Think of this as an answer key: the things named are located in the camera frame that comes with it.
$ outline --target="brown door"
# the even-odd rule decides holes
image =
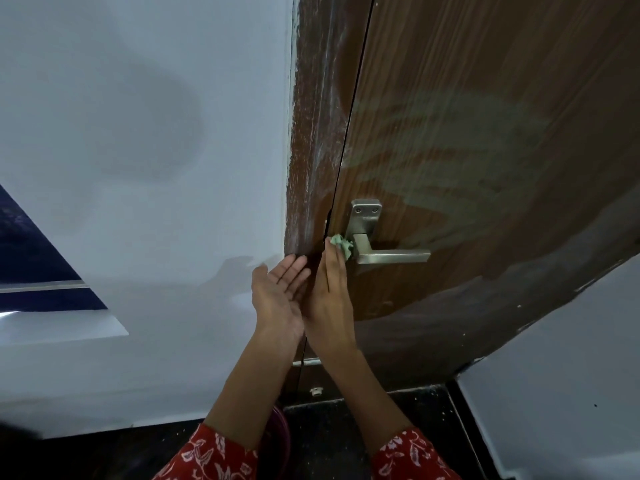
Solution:
[[[640,0],[373,0],[328,234],[378,199],[374,249],[432,252],[349,263],[384,386],[451,379],[638,252],[639,125]]]

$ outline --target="lever handle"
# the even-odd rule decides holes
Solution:
[[[397,264],[425,262],[431,256],[426,249],[373,250],[369,241],[382,213],[382,204],[375,199],[356,199],[351,202],[351,217],[345,236],[353,240],[358,264]]]
[[[425,262],[431,256],[426,249],[388,249],[373,250],[366,234],[353,235],[353,250],[358,264],[398,264],[407,262]]]

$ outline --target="red floral sleeve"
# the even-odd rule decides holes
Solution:
[[[371,459],[374,480],[460,480],[418,428],[407,429]]]
[[[255,480],[258,452],[201,424],[153,480]]]

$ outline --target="person's left hand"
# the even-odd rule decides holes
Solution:
[[[300,300],[311,270],[307,257],[286,256],[270,272],[265,264],[253,270],[252,303],[257,313],[255,332],[281,346],[296,347],[304,334]]]

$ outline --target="floor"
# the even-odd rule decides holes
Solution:
[[[392,394],[409,419],[465,480],[484,479],[444,387]],[[370,479],[358,430],[343,401],[285,410],[292,434],[291,479]],[[20,432],[0,435],[0,461],[20,465],[13,479],[150,479],[187,441],[200,421],[122,429],[45,441]]]

